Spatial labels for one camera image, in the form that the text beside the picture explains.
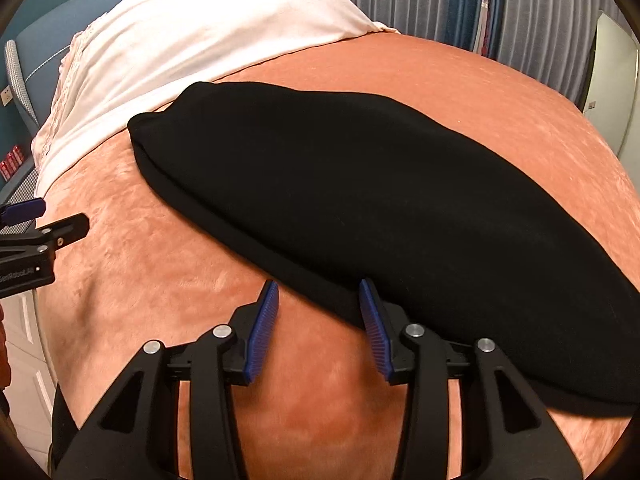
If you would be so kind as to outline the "person's hand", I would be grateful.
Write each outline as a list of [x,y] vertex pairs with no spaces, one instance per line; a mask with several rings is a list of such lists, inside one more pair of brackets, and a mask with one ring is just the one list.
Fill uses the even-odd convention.
[[4,328],[4,311],[0,307],[0,390],[4,390],[11,385],[12,370],[9,363],[8,338],[6,338],[6,329]]

